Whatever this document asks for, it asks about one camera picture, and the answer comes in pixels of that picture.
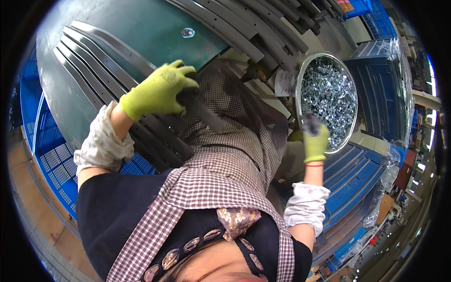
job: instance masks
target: work glove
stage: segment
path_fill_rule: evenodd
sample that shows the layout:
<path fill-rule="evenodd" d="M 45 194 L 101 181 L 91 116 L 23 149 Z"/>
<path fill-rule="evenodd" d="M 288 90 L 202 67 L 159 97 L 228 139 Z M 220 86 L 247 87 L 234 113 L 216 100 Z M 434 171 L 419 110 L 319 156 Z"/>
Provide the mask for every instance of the work glove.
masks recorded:
<path fill-rule="evenodd" d="M 199 88 L 195 80 L 186 77 L 193 72 L 196 69 L 184 66 L 182 60 L 164 64 L 123 95 L 119 101 L 120 107 L 132 120 L 139 120 L 145 114 L 179 114 L 184 111 L 184 107 L 176 101 L 175 96 L 183 88 Z"/>
<path fill-rule="evenodd" d="M 302 116 L 302 131 L 304 135 L 304 163 L 324 161 L 324 151 L 329 145 L 327 127 L 311 112 Z"/>

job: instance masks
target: green board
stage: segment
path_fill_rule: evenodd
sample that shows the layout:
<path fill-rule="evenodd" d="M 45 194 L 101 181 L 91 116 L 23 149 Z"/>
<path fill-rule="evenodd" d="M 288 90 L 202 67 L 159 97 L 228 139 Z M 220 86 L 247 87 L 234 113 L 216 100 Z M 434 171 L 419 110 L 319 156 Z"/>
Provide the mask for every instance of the green board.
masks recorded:
<path fill-rule="evenodd" d="M 63 27 L 70 26 L 75 19 L 112 33 L 155 66 L 182 59 L 186 65 L 200 69 L 228 47 L 200 22 L 164 0 L 57 2 L 37 32 L 37 63 L 50 111 L 73 149 L 81 147 L 97 114 L 53 54 Z M 192 28 L 195 35 L 183 38 L 184 28 Z M 105 51 L 112 55 L 108 48 Z M 113 59 L 137 81 L 142 81 L 144 77 L 133 72 L 124 60 L 118 56 Z"/>

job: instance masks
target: handwritten paper label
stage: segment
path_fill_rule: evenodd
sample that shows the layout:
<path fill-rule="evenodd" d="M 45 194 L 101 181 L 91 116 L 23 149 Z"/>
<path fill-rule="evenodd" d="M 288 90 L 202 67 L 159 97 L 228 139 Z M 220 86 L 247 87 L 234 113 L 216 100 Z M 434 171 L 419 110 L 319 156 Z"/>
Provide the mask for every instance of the handwritten paper label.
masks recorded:
<path fill-rule="evenodd" d="M 293 96 L 296 91 L 296 81 L 299 71 L 297 70 L 278 70 L 276 75 L 276 85 L 274 93 L 276 97 Z"/>

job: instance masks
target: gingham apron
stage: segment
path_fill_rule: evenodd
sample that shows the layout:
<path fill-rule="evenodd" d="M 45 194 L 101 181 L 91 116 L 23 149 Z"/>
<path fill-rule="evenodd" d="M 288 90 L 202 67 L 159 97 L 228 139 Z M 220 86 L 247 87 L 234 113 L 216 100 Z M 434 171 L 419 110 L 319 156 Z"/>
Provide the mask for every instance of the gingham apron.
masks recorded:
<path fill-rule="evenodd" d="M 226 126 L 216 134 L 198 118 L 186 118 L 188 129 L 181 135 L 191 143 L 194 155 L 168 175 L 116 258 L 108 282 L 139 280 L 184 210 L 206 208 L 255 208 L 271 215 L 280 232 L 277 282 L 293 279 L 293 241 L 265 197 L 283 155 L 287 119 L 252 94 L 220 61 L 200 74 L 199 85 L 201 100 Z"/>

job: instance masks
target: metal bowl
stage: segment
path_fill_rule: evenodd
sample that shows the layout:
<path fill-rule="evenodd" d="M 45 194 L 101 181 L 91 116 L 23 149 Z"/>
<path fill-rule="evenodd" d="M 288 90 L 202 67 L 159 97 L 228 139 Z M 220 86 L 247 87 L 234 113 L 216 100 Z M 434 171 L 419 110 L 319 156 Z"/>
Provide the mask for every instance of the metal bowl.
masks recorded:
<path fill-rule="evenodd" d="M 317 51 L 314 52 L 312 54 L 310 54 L 305 61 L 301 64 L 300 68 L 299 68 L 299 75 L 298 75 L 298 82 L 296 84 L 296 93 L 295 93 L 295 109 L 296 109 L 296 115 L 297 115 L 297 119 L 298 119 L 298 124 L 299 127 L 302 128 L 302 99 L 301 99 L 301 88 L 302 88 L 302 80 L 304 78 L 304 74 L 305 71 L 307 69 L 307 67 L 310 65 L 310 63 L 319 57 L 327 57 L 329 58 L 334 64 L 336 64 L 337 66 L 342 68 L 343 74 L 346 74 L 349 78 L 349 80 L 354 83 L 354 79 L 351 75 L 351 72 L 349 71 L 349 69 L 346 67 L 346 65 L 343 63 L 342 60 L 340 60 L 337 56 L 335 56 L 334 54 L 327 52 L 327 51 Z M 358 110 L 358 100 L 357 100 L 357 90 L 355 92 L 355 95 L 352 96 L 355 99 L 355 109 L 354 109 L 354 118 L 353 118 L 353 122 L 351 124 L 351 126 L 349 126 L 346 130 L 346 136 L 345 138 L 342 139 L 342 141 L 339 143 L 338 148 L 333 149 L 333 150 L 326 150 L 325 153 L 326 154 L 334 154 L 338 151 L 340 151 L 349 141 L 349 139 L 351 138 L 351 134 L 354 130 L 354 126 L 355 126 L 355 122 L 357 120 L 357 110 Z"/>

